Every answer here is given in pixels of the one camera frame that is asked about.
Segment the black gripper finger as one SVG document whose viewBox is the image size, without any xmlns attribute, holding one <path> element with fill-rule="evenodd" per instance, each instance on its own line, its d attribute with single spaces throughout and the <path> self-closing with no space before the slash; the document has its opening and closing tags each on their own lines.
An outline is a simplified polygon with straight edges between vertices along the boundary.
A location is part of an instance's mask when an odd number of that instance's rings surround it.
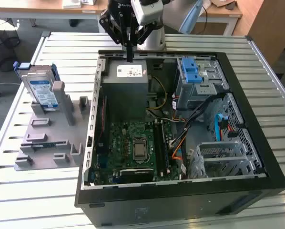
<svg viewBox="0 0 285 229">
<path fill-rule="evenodd" d="M 127 32 L 126 14 L 122 11 L 104 10 L 99 22 L 113 41 L 126 49 L 127 62 L 131 62 L 131 44 Z"/>
<path fill-rule="evenodd" d="M 147 25 L 144 25 L 141 29 L 138 29 L 139 24 L 137 22 L 134 12 L 131 13 L 131 28 L 130 28 L 130 62 L 133 61 L 133 47 L 138 44 L 141 45 L 157 27 L 157 22 L 154 21 Z"/>
</svg>

